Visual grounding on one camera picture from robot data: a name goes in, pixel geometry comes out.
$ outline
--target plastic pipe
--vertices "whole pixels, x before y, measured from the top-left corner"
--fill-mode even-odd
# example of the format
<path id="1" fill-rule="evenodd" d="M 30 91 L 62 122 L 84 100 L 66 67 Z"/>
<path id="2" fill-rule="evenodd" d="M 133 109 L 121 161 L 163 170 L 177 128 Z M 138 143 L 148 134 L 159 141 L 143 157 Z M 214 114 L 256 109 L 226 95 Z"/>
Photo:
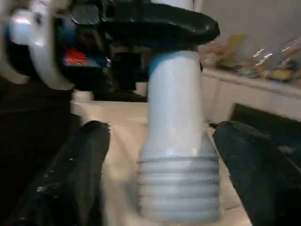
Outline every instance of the plastic pipe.
<path id="1" fill-rule="evenodd" d="M 193 10 L 191 0 L 154 0 Z M 149 133 L 140 154 L 138 192 L 144 218 L 209 223 L 220 217 L 218 156 L 202 111 L 198 54 L 158 55 L 151 64 Z"/>

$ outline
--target ribbed pipe end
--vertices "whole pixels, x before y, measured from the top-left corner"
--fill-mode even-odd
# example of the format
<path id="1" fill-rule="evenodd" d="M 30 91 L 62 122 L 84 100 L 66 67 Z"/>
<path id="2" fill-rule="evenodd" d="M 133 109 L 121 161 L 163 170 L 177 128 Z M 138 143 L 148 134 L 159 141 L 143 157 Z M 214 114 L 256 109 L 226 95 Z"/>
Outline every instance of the ribbed pipe end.
<path id="1" fill-rule="evenodd" d="M 217 158 L 170 158 L 139 163 L 142 217 L 170 223 L 220 219 Z"/>

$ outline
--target white cabinet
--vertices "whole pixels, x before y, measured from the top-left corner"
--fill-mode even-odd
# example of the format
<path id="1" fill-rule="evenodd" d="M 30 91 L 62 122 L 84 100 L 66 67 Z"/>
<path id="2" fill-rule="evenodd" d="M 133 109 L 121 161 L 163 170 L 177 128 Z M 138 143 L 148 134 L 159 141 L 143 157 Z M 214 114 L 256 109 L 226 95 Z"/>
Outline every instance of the white cabinet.
<path id="1" fill-rule="evenodd" d="M 203 106 L 212 122 L 229 120 L 235 104 L 301 121 L 300 90 L 270 81 L 249 80 L 223 72 L 203 76 Z"/>

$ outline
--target red label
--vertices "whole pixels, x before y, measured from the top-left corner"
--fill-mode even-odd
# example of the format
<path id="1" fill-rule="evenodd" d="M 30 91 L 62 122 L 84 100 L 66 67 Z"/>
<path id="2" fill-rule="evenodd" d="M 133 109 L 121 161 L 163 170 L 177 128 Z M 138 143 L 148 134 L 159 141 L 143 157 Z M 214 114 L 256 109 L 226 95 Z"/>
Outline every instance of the red label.
<path id="1" fill-rule="evenodd" d="M 72 65 L 79 65 L 87 60 L 87 57 L 85 54 L 79 52 L 78 50 L 76 50 L 74 48 L 72 48 L 71 50 L 69 50 L 66 53 L 65 58 L 66 58 L 67 63 L 72 64 Z"/>

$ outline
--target white wall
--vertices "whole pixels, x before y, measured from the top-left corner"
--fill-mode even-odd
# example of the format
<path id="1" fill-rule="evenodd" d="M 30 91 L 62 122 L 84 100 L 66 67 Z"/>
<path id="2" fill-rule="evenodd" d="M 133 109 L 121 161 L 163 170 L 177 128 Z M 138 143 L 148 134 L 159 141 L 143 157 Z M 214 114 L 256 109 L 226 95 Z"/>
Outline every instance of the white wall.
<path id="1" fill-rule="evenodd" d="M 222 38 L 248 34 L 244 56 L 301 36 L 301 0 L 204 0 L 202 11 L 219 22 Z"/>

